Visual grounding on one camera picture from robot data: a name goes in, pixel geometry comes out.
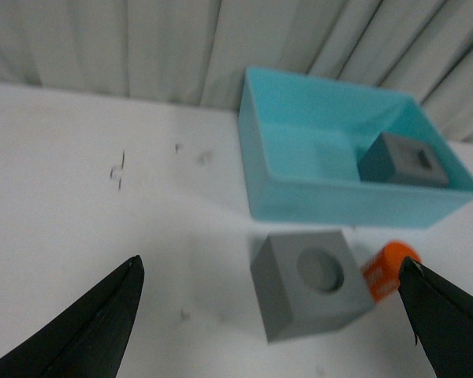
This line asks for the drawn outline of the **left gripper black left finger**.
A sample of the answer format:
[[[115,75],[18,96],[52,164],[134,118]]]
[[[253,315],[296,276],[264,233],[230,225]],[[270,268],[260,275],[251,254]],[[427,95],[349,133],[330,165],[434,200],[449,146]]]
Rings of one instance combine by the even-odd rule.
[[[0,377],[115,377],[143,282],[143,262],[136,255],[0,358]]]

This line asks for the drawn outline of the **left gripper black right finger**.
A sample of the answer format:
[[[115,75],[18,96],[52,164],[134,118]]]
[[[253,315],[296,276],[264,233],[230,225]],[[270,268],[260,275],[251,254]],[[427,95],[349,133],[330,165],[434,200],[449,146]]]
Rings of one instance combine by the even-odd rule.
[[[406,257],[401,301],[437,377],[473,377],[473,296]]]

